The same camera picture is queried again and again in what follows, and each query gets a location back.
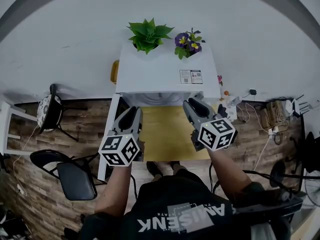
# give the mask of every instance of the black shoe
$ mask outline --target black shoe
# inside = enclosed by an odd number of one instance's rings
[[[155,162],[146,162],[146,168],[148,169],[149,173],[153,175],[153,177],[157,174],[161,175],[162,177],[164,176]]]
[[[180,165],[180,162],[179,162],[179,161],[171,161],[171,162],[170,162],[170,166],[171,166],[172,170],[174,169],[174,165],[175,165],[175,164]]]

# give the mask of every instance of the wooden board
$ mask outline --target wooden board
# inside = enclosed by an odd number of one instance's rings
[[[194,130],[182,106],[142,107],[140,140],[143,161],[188,161],[208,159],[206,149],[196,152],[191,141]]]

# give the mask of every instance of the patterned cushion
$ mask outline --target patterned cushion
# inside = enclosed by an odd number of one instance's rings
[[[54,97],[54,99],[55,99],[56,102],[61,104],[61,100],[57,95]],[[38,111],[36,113],[36,119],[37,119],[37,123],[38,123],[39,128],[41,128],[41,126],[43,125],[43,123],[45,121],[46,114],[47,114],[48,108],[49,108],[50,100],[51,100],[51,94],[46,96],[46,97],[44,97],[41,100],[41,102],[39,103]],[[45,132],[51,132],[53,130],[54,129],[45,129],[44,131]]]

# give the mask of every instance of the white stool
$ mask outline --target white stool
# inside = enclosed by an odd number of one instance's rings
[[[0,153],[3,155],[10,154],[30,156],[32,153],[31,151],[7,149],[8,138],[14,138],[18,140],[21,138],[20,136],[9,134],[9,126],[12,114],[37,122],[37,118],[35,116],[26,114],[25,110],[2,101],[0,111]]]

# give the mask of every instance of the person's arm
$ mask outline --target person's arm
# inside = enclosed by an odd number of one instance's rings
[[[94,212],[122,217],[127,206],[130,177],[131,165],[114,167],[103,193],[95,204]]]
[[[252,182],[224,150],[208,150],[208,153],[223,192],[229,199]]]

